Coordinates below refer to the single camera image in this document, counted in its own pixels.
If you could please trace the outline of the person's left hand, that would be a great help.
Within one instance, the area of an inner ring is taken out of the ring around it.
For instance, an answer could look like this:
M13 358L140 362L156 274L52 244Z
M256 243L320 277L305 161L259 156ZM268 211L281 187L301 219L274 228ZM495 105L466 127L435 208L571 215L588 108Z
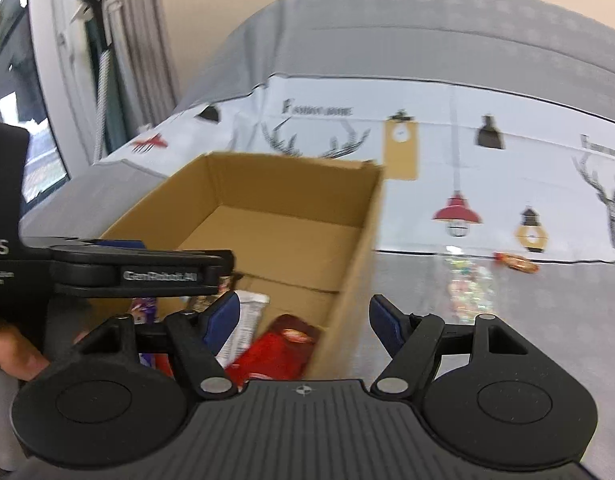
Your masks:
M24 460L10 420L19 380L30 382L48 365L48 359L16 327L0 324L0 467L5 470L15 470Z

